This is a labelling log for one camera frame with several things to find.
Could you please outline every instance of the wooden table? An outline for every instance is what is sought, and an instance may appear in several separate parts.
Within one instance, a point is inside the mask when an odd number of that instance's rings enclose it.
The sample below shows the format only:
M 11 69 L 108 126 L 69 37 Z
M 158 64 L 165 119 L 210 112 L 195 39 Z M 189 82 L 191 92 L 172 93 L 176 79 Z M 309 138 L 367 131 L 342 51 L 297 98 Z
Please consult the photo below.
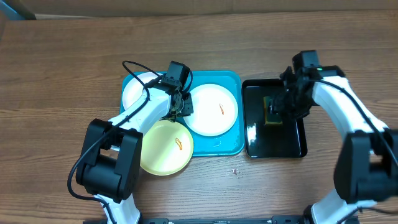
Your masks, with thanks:
M 275 78 L 301 50 L 339 65 L 364 104 L 398 128 L 398 12 L 306 12 L 8 22 L 0 42 L 0 222 L 81 223 L 99 203 L 67 192 L 88 123 L 119 111 L 123 60 L 154 70 L 234 70 Z M 303 159 L 193 158 L 183 172 L 141 172 L 145 217 L 260 218 L 301 214 L 333 187 L 341 137 L 319 107 L 305 118 Z M 232 169 L 240 171 L 241 178 Z M 83 187 L 74 184 L 77 192 Z M 398 200 L 380 203 L 398 209 Z M 363 223 L 397 217 L 365 212 Z

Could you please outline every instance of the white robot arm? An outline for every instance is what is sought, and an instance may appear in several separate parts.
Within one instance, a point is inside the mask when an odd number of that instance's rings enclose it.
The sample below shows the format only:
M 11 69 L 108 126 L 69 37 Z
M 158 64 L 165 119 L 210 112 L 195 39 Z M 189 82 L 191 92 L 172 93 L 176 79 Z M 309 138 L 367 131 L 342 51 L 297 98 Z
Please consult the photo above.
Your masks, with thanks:
M 125 112 L 108 122 L 95 119 L 88 126 L 81 153 L 91 152 L 80 162 L 76 181 L 100 199 L 109 224 L 139 223 L 141 215 L 131 192 L 138 176 L 142 137 L 164 117 L 193 113 L 190 94 L 182 90 L 189 73 L 184 64 L 171 62 L 167 73 L 145 84 L 141 97 Z M 93 142 L 115 127 L 102 145 L 91 149 Z M 100 148 L 119 151 L 119 156 L 115 160 L 101 155 Z
M 285 91 L 275 96 L 271 113 L 292 119 L 309 114 L 312 105 L 321 106 L 343 138 L 334 174 L 335 188 L 310 206 L 305 217 L 314 224 L 343 223 L 360 208 L 369 208 L 398 193 L 398 134 L 377 119 L 354 94 L 337 66 L 319 65 L 316 51 L 300 52 L 291 67 L 280 76 Z M 383 160 L 371 164 L 369 155 Z

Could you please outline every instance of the black plastic tray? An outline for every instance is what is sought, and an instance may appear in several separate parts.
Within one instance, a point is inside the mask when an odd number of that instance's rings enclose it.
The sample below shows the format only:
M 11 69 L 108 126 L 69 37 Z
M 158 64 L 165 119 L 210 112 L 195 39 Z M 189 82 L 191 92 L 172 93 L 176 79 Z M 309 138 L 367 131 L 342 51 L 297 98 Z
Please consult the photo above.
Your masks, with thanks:
M 263 98 L 283 90 L 279 79 L 246 80 L 242 84 L 246 152 L 253 158 L 307 155 L 303 119 L 282 118 L 279 126 L 265 124 Z

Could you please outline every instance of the plate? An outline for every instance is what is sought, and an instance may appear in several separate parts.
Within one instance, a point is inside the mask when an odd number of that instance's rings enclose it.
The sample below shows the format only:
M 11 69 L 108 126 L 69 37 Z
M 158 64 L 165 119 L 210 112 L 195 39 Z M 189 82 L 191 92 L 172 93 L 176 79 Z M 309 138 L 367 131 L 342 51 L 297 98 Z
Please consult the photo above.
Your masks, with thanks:
M 138 75 L 143 83 L 148 83 L 149 81 L 157 78 L 157 75 L 152 72 L 146 72 Z M 135 103 L 142 95 L 144 87 L 138 82 L 136 78 L 133 78 L 123 90 L 122 103 L 125 110 L 127 110 L 133 103 Z
M 217 136 L 227 132 L 238 117 L 238 104 L 226 88 L 204 84 L 191 92 L 193 113 L 184 117 L 192 131 L 203 136 Z
M 174 174 L 188 164 L 192 154 L 193 139 L 186 127 L 158 121 L 142 140 L 141 167 L 154 175 Z

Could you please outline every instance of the yellow plate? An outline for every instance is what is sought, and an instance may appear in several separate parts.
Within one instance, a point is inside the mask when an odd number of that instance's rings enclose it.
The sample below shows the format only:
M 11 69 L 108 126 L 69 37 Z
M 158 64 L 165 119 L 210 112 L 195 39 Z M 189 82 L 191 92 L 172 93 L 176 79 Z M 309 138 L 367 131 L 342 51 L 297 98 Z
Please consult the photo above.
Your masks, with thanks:
M 192 153 L 193 139 L 186 127 L 158 121 L 142 140 L 141 167 L 154 175 L 174 174 L 188 164 Z

